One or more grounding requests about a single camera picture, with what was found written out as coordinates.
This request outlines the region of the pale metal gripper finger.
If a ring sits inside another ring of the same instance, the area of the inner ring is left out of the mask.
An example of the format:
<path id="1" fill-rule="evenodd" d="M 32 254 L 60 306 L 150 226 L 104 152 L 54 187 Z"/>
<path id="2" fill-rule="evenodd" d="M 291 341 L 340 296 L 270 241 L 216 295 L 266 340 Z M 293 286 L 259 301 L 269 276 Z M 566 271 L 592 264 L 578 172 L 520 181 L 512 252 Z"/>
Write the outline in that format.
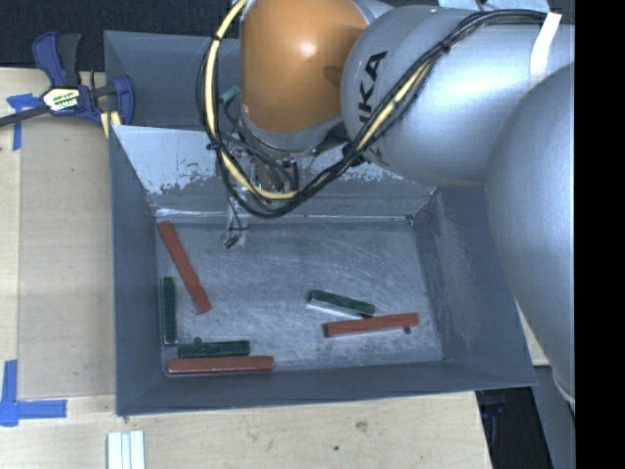
<path id="1" fill-rule="evenodd" d="M 248 223 L 239 213 L 238 203 L 234 198 L 228 199 L 228 223 L 224 247 L 232 249 L 245 244 Z"/>

